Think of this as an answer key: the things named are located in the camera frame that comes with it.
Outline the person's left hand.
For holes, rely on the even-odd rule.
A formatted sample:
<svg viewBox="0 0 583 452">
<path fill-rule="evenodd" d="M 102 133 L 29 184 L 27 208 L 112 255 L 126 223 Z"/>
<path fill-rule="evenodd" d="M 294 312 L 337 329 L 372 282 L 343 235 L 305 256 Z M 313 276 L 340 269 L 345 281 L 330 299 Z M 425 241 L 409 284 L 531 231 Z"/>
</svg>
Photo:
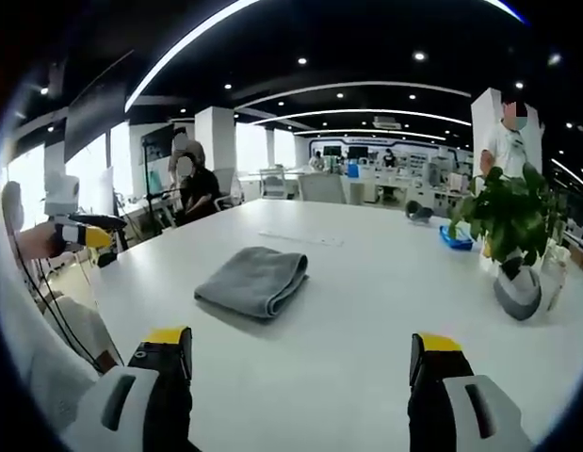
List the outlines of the person's left hand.
<svg viewBox="0 0 583 452">
<path fill-rule="evenodd" d="M 43 222 L 16 236 L 19 252 L 23 260 L 55 258 L 65 251 L 66 243 L 57 233 L 53 221 Z"/>
</svg>

